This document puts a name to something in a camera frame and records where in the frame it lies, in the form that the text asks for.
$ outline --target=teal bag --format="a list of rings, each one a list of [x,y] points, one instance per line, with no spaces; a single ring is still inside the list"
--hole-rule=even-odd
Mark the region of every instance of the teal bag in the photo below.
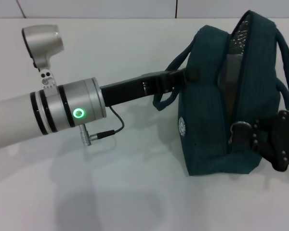
[[[288,89],[276,76],[276,44]],[[289,110],[289,48],[272,21],[248,11],[231,35],[201,28],[166,70],[177,70],[189,53],[186,71],[200,80],[175,88],[165,101],[155,95],[153,105],[163,110],[179,94],[178,126],[189,175],[248,174],[262,157],[249,141],[232,142],[231,125],[253,126],[256,119],[276,115],[280,93]]]

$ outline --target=metal buckle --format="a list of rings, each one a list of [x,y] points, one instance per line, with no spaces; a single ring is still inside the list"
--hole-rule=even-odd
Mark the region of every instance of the metal buckle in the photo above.
[[[230,136],[229,141],[228,141],[229,144],[232,143],[233,128],[234,128],[234,126],[246,127],[247,129],[252,130],[252,126],[251,126],[248,122],[245,122],[245,121],[237,121],[237,122],[233,123],[233,124],[230,126],[231,136]]]

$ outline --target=white surface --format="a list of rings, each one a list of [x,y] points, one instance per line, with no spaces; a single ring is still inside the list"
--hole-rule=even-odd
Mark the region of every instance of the white surface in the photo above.
[[[178,0],[178,18],[235,18],[247,10],[289,18],[289,0]]]
[[[205,24],[229,32],[237,19],[0,20],[0,100],[39,89],[21,28],[58,24],[65,51],[52,58],[58,84],[100,86],[163,70]],[[289,20],[275,20],[289,45]],[[277,73],[285,81],[280,55]],[[289,230],[289,169],[262,160],[249,175],[187,175],[177,103],[152,97],[115,106],[126,128],[84,148],[78,128],[0,150],[0,231]],[[95,133],[118,128],[108,118]]]
[[[174,18],[176,0],[19,0],[28,18]]]
[[[0,148],[42,136],[30,95],[0,101]]]
[[[22,18],[16,0],[0,0],[0,18]]]

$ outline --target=black strap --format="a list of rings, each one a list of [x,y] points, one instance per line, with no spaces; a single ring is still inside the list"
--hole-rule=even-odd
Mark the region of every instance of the black strap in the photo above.
[[[276,29],[276,40],[279,45],[281,56],[284,63],[284,71],[286,76],[286,81],[289,89],[289,47],[278,29]],[[289,90],[287,90],[286,86],[278,80],[277,89],[282,93],[286,109],[289,110]]]
[[[188,47],[179,54],[166,68],[166,71],[175,71],[178,70],[181,64],[184,62],[184,60],[187,58],[188,54],[191,52],[193,45],[196,41],[196,36],[194,37],[193,41],[188,45]],[[158,109],[159,111],[163,110],[165,107],[172,104],[172,102],[177,98],[179,92],[179,87],[175,87],[170,95],[170,97],[164,101],[161,101],[163,94],[156,94],[153,98],[153,105]]]

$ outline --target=black band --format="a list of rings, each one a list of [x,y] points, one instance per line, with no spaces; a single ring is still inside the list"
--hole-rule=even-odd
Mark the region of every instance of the black band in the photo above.
[[[44,112],[45,112],[49,127],[52,130],[52,132],[57,132],[57,128],[54,124],[52,114],[50,113],[50,110],[48,107],[48,103],[47,103],[47,99],[46,99],[44,90],[40,90],[39,95],[40,95],[40,100],[42,101],[42,105],[44,108]]]
[[[39,108],[38,108],[37,100],[35,97],[35,92],[30,93],[30,99],[31,99],[33,112],[34,112],[35,118],[37,120],[39,129],[43,135],[48,135],[46,128],[44,126],[44,123],[42,121],[42,118],[40,117]]]
[[[60,96],[61,96],[61,100],[62,100],[62,103],[63,103],[64,110],[66,112],[66,117],[67,117],[69,126],[71,128],[73,128],[73,127],[75,127],[75,123],[74,123],[74,120],[73,120],[73,116],[72,116],[71,110],[70,110],[70,108],[68,106],[68,102],[67,102],[67,98],[66,98],[66,92],[64,91],[63,85],[58,86],[58,91],[59,91]]]

